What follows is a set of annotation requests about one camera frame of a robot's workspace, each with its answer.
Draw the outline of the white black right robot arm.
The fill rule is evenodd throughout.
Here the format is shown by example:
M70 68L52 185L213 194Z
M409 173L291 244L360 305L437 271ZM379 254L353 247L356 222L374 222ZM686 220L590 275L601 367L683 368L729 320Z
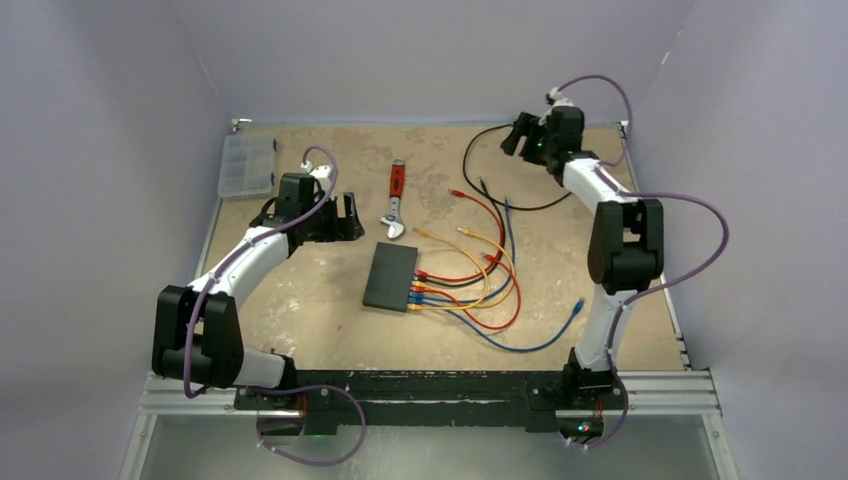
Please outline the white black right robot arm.
M631 316L627 303L645 292L664 267L662 204L634 197L610 176L604 163L583 149L584 127L583 111L561 104L545 116L520 113L501 143L505 154L545 167L593 215L587 268L595 292L559 386L576 407L623 389L615 362Z

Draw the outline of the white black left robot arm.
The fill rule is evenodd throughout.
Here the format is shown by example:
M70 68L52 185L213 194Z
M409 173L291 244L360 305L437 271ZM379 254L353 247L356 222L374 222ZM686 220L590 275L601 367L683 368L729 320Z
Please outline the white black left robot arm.
M200 388L259 388L272 408L298 395L294 360L245 347L239 310L276 267L307 242L354 241L364 234L355 196L331 193L330 180L287 173L237 244L187 286L169 285L157 298L151 369L183 381L188 397Z

